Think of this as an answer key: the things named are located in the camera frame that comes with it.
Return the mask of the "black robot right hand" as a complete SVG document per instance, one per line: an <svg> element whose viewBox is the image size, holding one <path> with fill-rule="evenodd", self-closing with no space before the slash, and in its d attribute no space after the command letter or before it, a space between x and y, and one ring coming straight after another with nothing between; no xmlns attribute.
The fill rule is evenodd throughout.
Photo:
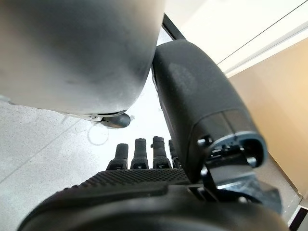
<svg viewBox="0 0 308 231"><path fill-rule="evenodd" d="M21 231L286 231L258 181L267 146L217 65L186 40L157 47L154 82L180 168L99 172L40 203Z"/></svg>

